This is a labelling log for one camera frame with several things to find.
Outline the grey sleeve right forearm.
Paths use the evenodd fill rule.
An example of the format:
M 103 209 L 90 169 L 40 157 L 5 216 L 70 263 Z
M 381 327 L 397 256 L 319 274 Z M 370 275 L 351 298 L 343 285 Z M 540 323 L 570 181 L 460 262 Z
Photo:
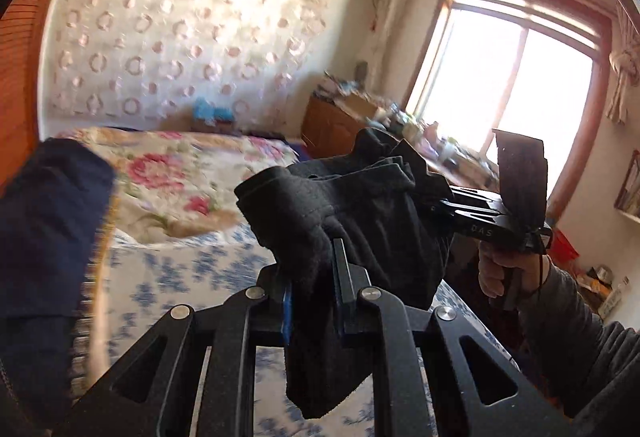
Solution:
M 518 304 L 525 339 L 581 436 L 629 436 L 639 413 L 639 333 L 605 324 L 565 271 L 551 267 L 539 293 Z

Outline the person's right hand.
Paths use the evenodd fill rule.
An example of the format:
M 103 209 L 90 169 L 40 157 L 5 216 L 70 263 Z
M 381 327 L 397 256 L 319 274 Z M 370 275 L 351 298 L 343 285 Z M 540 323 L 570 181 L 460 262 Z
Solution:
M 517 270 L 521 274 L 520 291 L 532 294 L 546 282 L 551 261 L 548 255 L 518 253 L 510 249 L 500 249 L 489 242 L 482 241 L 478 246 L 478 281 L 480 290 L 489 298 L 506 294 L 506 273 Z

